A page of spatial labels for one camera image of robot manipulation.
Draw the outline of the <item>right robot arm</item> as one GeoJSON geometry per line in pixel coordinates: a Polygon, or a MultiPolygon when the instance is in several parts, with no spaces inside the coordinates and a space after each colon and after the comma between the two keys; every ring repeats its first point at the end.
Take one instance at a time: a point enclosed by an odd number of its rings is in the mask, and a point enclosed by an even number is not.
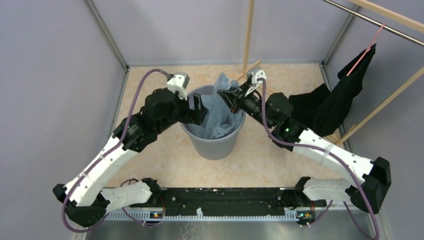
{"type": "Polygon", "coordinates": [[[244,83],[228,90],[218,90],[217,94],[232,113],[244,111],[263,125],[268,136],[280,148],[313,159],[342,177],[302,177],[297,183],[299,189],[293,192],[297,205],[307,206],[315,200],[349,201],[366,213],[380,212],[392,185],[388,160],[356,155],[317,135],[290,116],[294,108],[281,92],[264,98],[244,83]]]}

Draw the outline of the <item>blue plastic trash bag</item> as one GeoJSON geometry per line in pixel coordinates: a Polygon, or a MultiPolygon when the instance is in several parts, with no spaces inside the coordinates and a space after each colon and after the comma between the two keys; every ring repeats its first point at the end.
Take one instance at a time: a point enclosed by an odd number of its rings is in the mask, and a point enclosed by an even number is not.
{"type": "Polygon", "coordinates": [[[221,73],[213,86],[209,87],[209,93],[202,93],[200,99],[207,108],[208,113],[201,125],[189,124],[187,129],[195,136],[213,140],[223,138],[236,130],[243,119],[242,112],[231,113],[230,108],[217,93],[218,90],[229,90],[238,87],[235,80],[229,79],[225,73],[221,73]]]}

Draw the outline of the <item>grey round trash bin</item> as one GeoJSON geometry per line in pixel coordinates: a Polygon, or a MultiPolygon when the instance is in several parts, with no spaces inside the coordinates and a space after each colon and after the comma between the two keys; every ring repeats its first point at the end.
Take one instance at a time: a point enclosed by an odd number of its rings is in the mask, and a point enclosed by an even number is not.
{"type": "MultiPolygon", "coordinates": [[[[195,93],[200,95],[209,93],[210,86],[213,86],[213,85],[204,85],[204,86],[198,87],[192,90],[189,93],[189,96],[191,97],[195,93]]],[[[188,130],[189,124],[182,123],[180,126],[182,127],[183,131],[189,136],[195,150],[201,157],[208,160],[221,160],[226,158],[233,151],[238,134],[245,122],[245,119],[246,119],[245,113],[242,110],[239,112],[242,112],[242,120],[240,125],[231,134],[224,136],[222,138],[218,138],[218,139],[203,139],[203,138],[197,137],[188,130]]]]}

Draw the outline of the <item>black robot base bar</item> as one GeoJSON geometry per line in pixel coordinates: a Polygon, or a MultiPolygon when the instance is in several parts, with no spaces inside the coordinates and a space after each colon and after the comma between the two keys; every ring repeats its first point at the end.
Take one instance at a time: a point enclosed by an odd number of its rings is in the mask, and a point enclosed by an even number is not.
{"type": "Polygon", "coordinates": [[[287,210],[326,207],[325,200],[309,200],[300,190],[281,187],[219,187],[162,189],[146,203],[131,208],[159,208],[165,216],[194,216],[200,209],[206,217],[283,216],[287,210]]]}

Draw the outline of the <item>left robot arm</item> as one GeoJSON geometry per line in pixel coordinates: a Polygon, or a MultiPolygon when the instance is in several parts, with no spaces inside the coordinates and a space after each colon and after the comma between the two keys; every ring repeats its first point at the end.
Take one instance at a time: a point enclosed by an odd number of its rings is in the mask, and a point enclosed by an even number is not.
{"type": "Polygon", "coordinates": [[[115,188],[107,188],[106,183],[165,130],[176,123],[200,125],[207,113],[198,93],[180,98],[167,88],[154,90],[139,112],[123,119],[88,167],[74,180],[53,188],[62,203],[63,220],[89,228],[117,209],[136,204],[161,207],[164,197],[155,179],[115,188]]]}

